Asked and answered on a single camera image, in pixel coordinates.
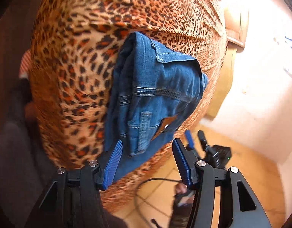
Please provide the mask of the person's right hand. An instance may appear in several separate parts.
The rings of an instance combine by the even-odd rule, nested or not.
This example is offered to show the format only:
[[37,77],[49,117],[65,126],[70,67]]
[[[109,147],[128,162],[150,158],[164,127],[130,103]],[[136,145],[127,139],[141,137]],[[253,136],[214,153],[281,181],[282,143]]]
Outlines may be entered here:
[[179,182],[175,185],[174,206],[180,207],[182,205],[192,204],[194,201],[194,190],[189,190],[186,185]]

